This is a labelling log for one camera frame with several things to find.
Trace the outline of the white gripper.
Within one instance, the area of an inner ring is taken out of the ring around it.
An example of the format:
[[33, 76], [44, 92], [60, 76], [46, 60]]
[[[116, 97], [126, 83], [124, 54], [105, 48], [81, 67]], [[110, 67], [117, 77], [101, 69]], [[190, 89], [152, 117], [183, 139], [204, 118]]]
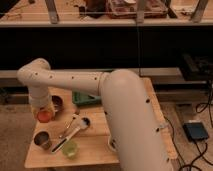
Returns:
[[42, 108], [45, 109], [51, 114], [52, 117], [55, 116], [55, 108], [52, 102], [50, 102], [51, 97], [50, 95], [45, 95], [43, 97], [33, 97], [32, 95], [29, 96], [29, 104], [35, 108]]

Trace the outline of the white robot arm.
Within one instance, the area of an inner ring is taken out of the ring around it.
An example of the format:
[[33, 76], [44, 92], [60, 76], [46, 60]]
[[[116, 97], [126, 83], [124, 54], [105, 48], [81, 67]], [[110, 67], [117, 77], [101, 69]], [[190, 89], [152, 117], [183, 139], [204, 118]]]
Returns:
[[122, 171], [174, 171], [151, 99], [136, 73], [55, 71], [38, 58], [22, 66], [17, 78], [27, 86], [39, 122], [55, 115], [51, 87], [99, 96]]

